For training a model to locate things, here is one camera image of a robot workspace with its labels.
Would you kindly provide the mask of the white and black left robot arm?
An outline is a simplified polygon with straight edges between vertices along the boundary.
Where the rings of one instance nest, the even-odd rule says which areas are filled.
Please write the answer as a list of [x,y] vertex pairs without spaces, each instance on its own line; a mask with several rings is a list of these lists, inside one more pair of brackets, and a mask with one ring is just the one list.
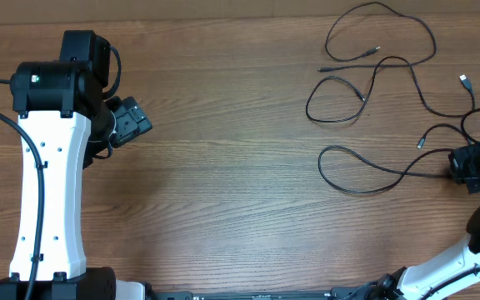
[[91,30],[63,34],[58,60],[23,62],[9,86],[22,139],[16,248],[0,299],[149,299],[146,283],[89,267],[81,212],[83,171],[152,123],[132,97],[116,96],[118,50]]

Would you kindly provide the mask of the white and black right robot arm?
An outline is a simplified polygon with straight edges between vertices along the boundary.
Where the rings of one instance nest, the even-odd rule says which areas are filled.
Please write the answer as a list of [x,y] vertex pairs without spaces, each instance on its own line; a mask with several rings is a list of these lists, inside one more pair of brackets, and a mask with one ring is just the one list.
[[[470,193],[480,192],[480,145],[474,143],[448,156],[453,179]],[[403,267],[380,278],[366,299],[444,299],[480,283],[480,207],[470,217],[467,236],[431,260]]]

